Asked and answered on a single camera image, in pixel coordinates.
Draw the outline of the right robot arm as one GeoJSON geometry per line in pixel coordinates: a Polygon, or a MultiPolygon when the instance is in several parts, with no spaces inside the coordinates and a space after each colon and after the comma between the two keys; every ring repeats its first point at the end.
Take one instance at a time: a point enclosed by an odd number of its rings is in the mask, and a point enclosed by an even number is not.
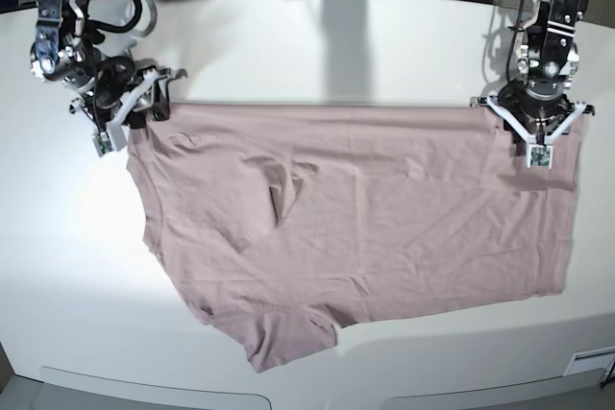
{"type": "Polygon", "coordinates": [[[91,0],[35,0],[37,23],[31,47],[31,71],[46,83],[73,91],[72,114],[81,114],[92,128],[99,156],[119,152],[126,130],[140,130],[149,120],[170,117],[168,87],[186,77],[183,69],[135,61],[129,50],[108,56],[99,48],[107,34],[135,31],[143,14],[141,0],[132,0],[133,15],[124,24],[90,17],[91,0]]]}

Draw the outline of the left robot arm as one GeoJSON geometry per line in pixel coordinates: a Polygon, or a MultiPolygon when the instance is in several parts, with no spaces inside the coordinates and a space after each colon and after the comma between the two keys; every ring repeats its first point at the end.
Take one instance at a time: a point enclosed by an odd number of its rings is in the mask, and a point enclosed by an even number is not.
{"type": "Polygon", "coordinates": [[[175,104],[166,122],[133,134],[134,148],[167,156],[217,146],[261,158],[296,150],[339,157],[413,179],[527,169],[542,177],[575,170],[582,119],[592,106],[565,95],[577,65],[574,25],[586,0],[533,0],[514,30],[518,76],[466,106],[175,104]]]}

